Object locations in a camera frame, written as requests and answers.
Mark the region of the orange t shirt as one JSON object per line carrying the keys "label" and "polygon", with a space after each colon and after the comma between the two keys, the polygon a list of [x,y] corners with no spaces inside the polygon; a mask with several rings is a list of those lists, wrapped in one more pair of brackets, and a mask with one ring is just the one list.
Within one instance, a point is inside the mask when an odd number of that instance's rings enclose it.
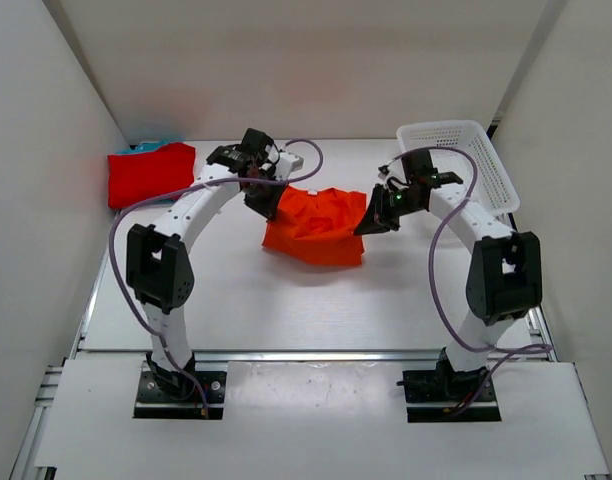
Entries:
{"label": "orange t shirt", "polygon": [[362,264],[363,240],[354,234],[366,212],[363,192],[327,188],[284,191],[262,247],[321,267]]}

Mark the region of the teal t shirt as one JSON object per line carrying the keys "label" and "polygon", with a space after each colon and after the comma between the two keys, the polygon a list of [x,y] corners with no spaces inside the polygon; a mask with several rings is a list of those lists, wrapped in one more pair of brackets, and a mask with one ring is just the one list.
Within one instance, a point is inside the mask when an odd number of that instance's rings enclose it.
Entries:
{"label": "teal t shirt", "polygon": [[140,142],[137,145],[130,145],[126,149],[117,151],[116,155],[133,155],[133,154],[154,152],[168,144],[169,144],[169,141],[167,140],[144,141],[144,142]]}

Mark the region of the red t shirt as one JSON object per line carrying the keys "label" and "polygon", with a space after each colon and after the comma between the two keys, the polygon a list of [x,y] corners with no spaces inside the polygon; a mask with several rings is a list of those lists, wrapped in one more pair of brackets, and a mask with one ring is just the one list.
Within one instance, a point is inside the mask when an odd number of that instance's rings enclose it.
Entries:
{"label": "red t shirt", "polygon": [[119,210],[189,187],[195,159],[195,148],[182,142],[108,155],[108,207]]}

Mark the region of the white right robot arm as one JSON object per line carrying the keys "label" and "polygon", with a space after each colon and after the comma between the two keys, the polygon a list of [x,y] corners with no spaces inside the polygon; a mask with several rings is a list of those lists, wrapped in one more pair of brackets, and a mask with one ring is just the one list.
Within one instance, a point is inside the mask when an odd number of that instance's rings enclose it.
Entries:
{"label": "white right robot arm", "polygon": [[[427,269],[435,308],[452,340],[442,350],[434,382],[453,395],[484,381],[487,360],[506,331],[542,300],[541,247],[532,232],[520,233],[503,224],[473,197],[478,172],[464,181],[440,171],[433,148],[417,148],[396,156],[379,169],[357,236],[396,231],[406,215],[426,211],[439,219],[429,247]],[[394,163],[402,172],[395,173]],[[467,314],[454,328],[440,303],[435,255],[440,236],[450,229],[470,254],[465,295]]]}

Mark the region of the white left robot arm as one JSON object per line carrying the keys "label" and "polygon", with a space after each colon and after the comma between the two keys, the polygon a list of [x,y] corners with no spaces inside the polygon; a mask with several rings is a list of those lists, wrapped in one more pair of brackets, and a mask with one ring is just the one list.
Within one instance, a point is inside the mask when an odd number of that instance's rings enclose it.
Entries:
{"label": "white left robot arm", "polygon": [[237,195],[266,219],[275,216],[286,180],[300,156],[277,148],[265,133],[248,129],[238,144],[219,146],[193,182],[154,223],[127,234],[126,283],[146,316],[152,350],[147,364],[156,385],[185,401],[196,392],[195,359],[187,338],[184,305],[194,288],[189,258],[199,234]]}

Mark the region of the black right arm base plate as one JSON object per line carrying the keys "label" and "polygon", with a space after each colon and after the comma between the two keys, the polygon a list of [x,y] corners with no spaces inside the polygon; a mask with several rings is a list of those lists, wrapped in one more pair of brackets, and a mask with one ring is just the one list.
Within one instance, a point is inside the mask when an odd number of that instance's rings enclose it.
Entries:
{"label": "black right arm base plate", "polygon": [[472,372],[405,370],[396,383],[404,392],[408,423],[490,423],[502,420],[486,367]]}

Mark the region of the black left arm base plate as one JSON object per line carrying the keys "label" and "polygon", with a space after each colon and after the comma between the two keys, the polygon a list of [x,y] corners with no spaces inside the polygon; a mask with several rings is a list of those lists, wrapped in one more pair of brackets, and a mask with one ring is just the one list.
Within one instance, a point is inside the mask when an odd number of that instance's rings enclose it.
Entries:
{"label": "black left arm base plate", "polygon": [[133,417],[154,420],[221,420],[224,414],[227,390],[227,372],[224,370],[197,370],[196,378],[207,400],[204,406],[200,394],[190,384],[191,391],[170,395],[162,390],[155,375],[146,366],[141,369],[137,386]]}

